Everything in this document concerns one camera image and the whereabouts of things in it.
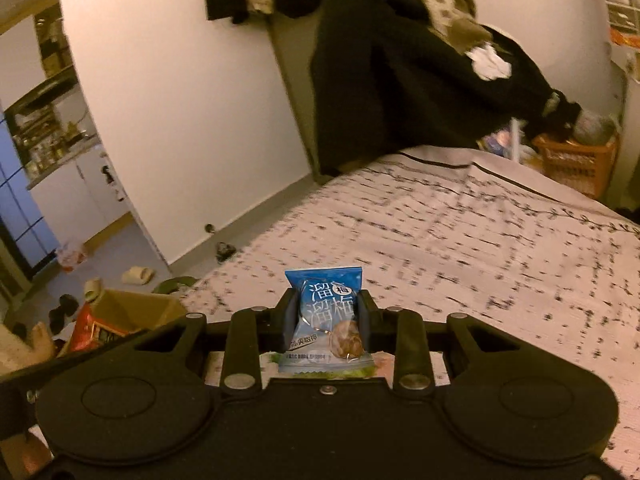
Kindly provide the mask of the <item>person's left hand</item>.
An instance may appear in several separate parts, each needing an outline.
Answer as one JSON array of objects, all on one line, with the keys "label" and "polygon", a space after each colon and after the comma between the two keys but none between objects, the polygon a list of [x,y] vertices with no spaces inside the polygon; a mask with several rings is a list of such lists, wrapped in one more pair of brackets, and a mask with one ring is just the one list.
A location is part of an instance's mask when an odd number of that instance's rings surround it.
[{"label": "person's left hand", "polygon": [[13,479],[28,479],[52,460],[47,445],[30,431],[2,440],[1,454]]}]

